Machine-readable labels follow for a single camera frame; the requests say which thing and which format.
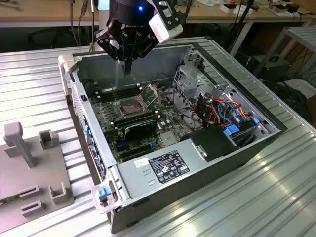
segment warning label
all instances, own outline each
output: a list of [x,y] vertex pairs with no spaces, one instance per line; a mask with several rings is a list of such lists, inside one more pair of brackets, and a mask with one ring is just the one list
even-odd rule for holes
[[149,164],[162,184],[190,171],[177,150],[151,159]]

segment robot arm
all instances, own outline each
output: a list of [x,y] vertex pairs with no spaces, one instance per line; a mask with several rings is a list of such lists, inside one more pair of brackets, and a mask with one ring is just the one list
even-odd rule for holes
[[125,62],[127,75],[132,61],[180,34],[185,18],[170,0],[110,0],[108,28],[96,41],[114,60]]

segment wooden desk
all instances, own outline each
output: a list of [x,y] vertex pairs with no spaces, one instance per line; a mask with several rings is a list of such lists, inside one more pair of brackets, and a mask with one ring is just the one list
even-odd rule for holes
[[[48,26],[69,26],[70,6],[66,0],[18,0],[23,11],[0,7],[0,27],[48,27]],[[74,4],[74,25],[78,24],[81,12],[82,0],[76,0]],[[176,7],[177,10],[185,11],[185,7]],[[190,9],[188,23],[232,23],[235,21],[235,14],[224,13],[219,5],[206,6],[194,1]],[[245,25],[236,40],[231,55],[235,55],[243,40],[248,34],[253,23],[257,22],[303,22],[308,26],[315,19],[315,16],[305,15],[300,17],[283,16],[279,17],[261,5],[258,11],[252,12],[245,19]],[[98,25],[98,12],[95,16],[95,25]],[[82,18],[81,25],[91,25],[92,13],[90,7]]]

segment aluminum extrusion table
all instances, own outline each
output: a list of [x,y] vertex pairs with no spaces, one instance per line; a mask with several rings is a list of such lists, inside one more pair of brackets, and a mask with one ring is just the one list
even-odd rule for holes
[[292,40],[281,53],[282,57],[285,58],[287,56],[290,49],[294,46],[295,42],[300,43],[301,45],[308,48],[310,51],[316,53],[316,27],[285,27],[269,49],[264,59],[256,68],[255,72],[253,73],[255,76],[260,75],[265,64],[268,62],[272,54],[277,50],[277,48],[280,46],[286,36],[291,37]]
[[95,210],[90,197],[91,176],[57,67],[58,55],[88,47],[0,54],[0,133],[5,122],[16,120],[26,137],[44,129],[57,131],[75,196],[72,205],[2,236],[316,236],[315,129],[214,41],[175,41],[198,42],[288,127],[287,132],[245,166],[112,235],[106,215]]

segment table leg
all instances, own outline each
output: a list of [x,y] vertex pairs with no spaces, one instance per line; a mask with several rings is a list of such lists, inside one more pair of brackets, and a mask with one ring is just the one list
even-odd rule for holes
[[[312,20],[309,20],[309,21],[304,22],[304,23],[302,24],[302,27],[309,26],[310,23],[311,23],[311,21],[312,21]],[[281,53],[281,56],[282,56],[283,58],[286,58],[286,57],[287,57],[289,51],[291,50],[291,48],[293,48],[295,42],[296,42],[296,41],[292,39],[292,40],[290,41],[290,43],[288,43],[288,45],[285,47],[285,49],[284,49],[284,50],[282,51],[282,53]]]
[[243,40],[246,38],[246,35],[248,34],[248,32],[250,30],[252,24],[253,24],[253,22],[248,22],[248,23],[245,23],[245,25],[243,26],[241,33],[238,36],[238,38],[237,38],[236,42],[234,43],[233,48],[230,52],[231,56],[234,57],[236,55],[236,53],[238,52]]

